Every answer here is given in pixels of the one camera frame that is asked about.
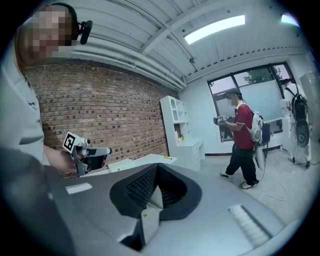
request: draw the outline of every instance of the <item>ceiling light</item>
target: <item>ceiling light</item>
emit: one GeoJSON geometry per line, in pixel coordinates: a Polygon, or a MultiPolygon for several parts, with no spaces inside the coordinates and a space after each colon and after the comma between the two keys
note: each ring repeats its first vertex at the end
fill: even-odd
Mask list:
{"type": "Polygon", "coordinates": [[[283,14],[282,18],[281,18],[281,22],[283,23],[289,23],[295,26],[299,27],[298,22],[295,20],[295,18],[293,18],[292,16],[288,15],[288,14],[283,14]]]}
{"type": "Polygon", "coordinates": [[[198,41],[199,39],[209,36],[218,31],[229,29],[239,25],[244,25],[244,24],[246,24],[245,15],[226,18],[224,20],[220,20],[210,25],[207,25],[203,28],[200,28],[195,32],[192,32],[191,34],[186,35],[184,38],[187,41],[187,43],[190,45],[195,41],[198,41]]]}

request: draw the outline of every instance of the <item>gray floor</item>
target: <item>gray floor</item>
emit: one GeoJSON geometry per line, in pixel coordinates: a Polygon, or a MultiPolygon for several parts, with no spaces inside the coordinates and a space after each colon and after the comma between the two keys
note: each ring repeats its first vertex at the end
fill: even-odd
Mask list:
{"type": "MultiPolygon", "coordinates": [[[[318,143],[311,144],[311,152],[311,163],[315,164],[320,161],[320,145],[318,143]]],[[[294,165],[289,161],[288,156],[286,151],[280,149],[268,152],[263,180],[255,187],[242,190],[274,211],[285,224],[304,218],[318,193],[320,182],[320,163],[306,169],[304,165],[294,165]]],[[[303,157],[296,158],[300,163],[303,163],[303,157]]],[[[233,179],[219,175],[220,170],[227,168],[229,161],[230,156],[206,157],[201,162],[200,172],[212,179],[226,179],[235,186],[239,186],[243,180],[241,169],[234,174],[233,179]]],[[[263,176],[263,172],[257,166],[256,176],[258,180],[261,180],[263,176]]]]}

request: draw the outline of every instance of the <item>red brick wall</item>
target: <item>red brick wall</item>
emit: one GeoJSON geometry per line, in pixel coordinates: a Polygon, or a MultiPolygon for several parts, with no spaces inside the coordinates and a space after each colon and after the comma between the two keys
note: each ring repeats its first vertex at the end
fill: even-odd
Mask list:
{"type": "Polygon", "coordinates": [[[93,146],[111,147],[107,163],[168,155],[160,99],[177,93],[98,62],[64,60],[30,67],[26,76],[39,101],[45,145],[62,150],[70,131],[93,146]]]}

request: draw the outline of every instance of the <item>white ceiling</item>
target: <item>white ceiling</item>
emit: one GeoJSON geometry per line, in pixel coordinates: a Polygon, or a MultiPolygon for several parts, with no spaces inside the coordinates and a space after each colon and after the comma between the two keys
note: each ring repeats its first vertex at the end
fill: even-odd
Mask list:
{"type": "Polygon", "coordinates": [[[65,0],[78,20],[93,21],[88,43],[59,57],[116,65],[181,90],[218,66],[265,56],[299,54],[299,29],[280,23],[272,0],[65,0]],[[210,23],[245,15],[246,24],[189,45],[184,36],[210,23]]]}

